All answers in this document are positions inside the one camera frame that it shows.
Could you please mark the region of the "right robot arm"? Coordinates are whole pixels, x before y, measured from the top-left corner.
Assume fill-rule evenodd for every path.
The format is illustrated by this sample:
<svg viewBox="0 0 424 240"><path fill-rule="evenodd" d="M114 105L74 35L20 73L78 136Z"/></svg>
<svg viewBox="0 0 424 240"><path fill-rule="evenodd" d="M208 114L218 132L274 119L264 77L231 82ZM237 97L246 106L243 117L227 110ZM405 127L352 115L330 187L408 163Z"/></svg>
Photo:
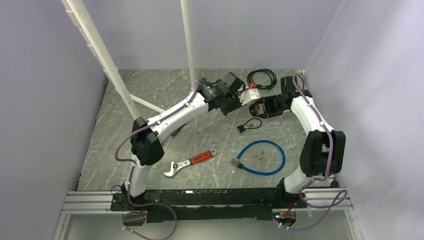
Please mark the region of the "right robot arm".
<svg viewBox="0 0 424 240"><path fill-rule="evenodd" d="M287 208L295 201L295 194L316 182L324 182L342 170L346 135L335 130L318 111L305 85L298 85L302 75L283 77L281 93L260 98L250 111L262 119L272 118L289 111L299 120L306 134L299 157L299 167L284 178L284 189L275 194L276 203Z"/></svg>

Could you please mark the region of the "silver lock keys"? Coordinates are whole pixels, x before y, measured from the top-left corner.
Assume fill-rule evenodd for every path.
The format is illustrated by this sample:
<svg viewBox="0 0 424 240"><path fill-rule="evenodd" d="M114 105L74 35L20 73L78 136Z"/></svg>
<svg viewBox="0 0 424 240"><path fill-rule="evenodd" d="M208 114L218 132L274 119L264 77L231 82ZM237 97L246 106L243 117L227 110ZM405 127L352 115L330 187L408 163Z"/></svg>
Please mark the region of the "silver lock keys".
<svg viewBox="0 0 424 240"><path fill-rule="evenodd" d="M260 153L256 154L255 157L258 158L260 161L264 161L266 159L264 151L261 151Z"/></svg>

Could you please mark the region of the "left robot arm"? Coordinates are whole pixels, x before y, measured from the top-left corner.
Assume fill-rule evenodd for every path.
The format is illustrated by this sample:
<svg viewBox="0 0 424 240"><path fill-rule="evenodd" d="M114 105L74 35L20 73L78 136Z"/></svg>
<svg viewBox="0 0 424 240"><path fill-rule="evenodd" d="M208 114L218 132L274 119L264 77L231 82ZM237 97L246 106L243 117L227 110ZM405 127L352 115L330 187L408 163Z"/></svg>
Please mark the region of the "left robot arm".
<svg viewBox="0 0 424 240"><path fill-rule="evenodd" d="M186 99L169 110L147 120L137 118L129 138L132 169L125 183L124 204L131 210L143 205L150 171L163 158L162 143L167 137L192 119L214 109L227 115L240 108L240 96L245 90L246 84L232 72L215 82L202 78Z"/></svg>

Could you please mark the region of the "orange black padlock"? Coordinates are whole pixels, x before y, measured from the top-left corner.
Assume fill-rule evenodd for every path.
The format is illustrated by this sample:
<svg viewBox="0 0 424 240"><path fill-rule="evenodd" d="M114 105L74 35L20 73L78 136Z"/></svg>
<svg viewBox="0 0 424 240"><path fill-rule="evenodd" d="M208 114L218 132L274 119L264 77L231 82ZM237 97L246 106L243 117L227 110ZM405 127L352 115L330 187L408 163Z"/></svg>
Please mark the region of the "orange black padlock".
<svg viewBox="0 0 424 240"><path fill-rule="evenodd" d="M261 106L259 104L252 104L249 106L249 112L253 117L261 115L263 113Z"/></svg>

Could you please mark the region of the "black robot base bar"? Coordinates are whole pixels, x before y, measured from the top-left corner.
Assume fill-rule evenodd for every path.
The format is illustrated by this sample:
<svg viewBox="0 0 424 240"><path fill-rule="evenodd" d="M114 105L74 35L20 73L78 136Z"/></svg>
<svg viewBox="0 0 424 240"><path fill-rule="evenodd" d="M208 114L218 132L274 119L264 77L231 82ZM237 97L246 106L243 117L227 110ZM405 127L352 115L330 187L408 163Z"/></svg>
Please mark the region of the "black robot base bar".
<svg viewBox="0 0 424 240"><path fill-rule="evenodd" d="M150 189L144 195L128 200L122 190L113 193L110 209L113 212L143 211L147 223L174 219L271 220L273 214L288 209L305 209L298 194L287 193L281 185L262 188L227 189Z"/></svg>

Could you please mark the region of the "black cable padlock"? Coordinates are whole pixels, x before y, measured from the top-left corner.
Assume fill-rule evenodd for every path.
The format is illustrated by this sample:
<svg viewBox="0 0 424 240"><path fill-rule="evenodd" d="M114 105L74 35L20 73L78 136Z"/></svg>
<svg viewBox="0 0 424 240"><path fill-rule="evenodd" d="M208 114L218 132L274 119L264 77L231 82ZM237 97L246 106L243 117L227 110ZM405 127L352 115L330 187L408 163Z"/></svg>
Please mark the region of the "black cable padlock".
<svg viewBox="0 0 424 240"><path fill-rule="evenodd" d="M256 124L255 127L249 128L250 124ZM263 121L258 117L252 117L249 120L247 120L244 124L240 124L236 127L237 131L241 134L247 130L254 130L258 129L262 126Z"/></svg>

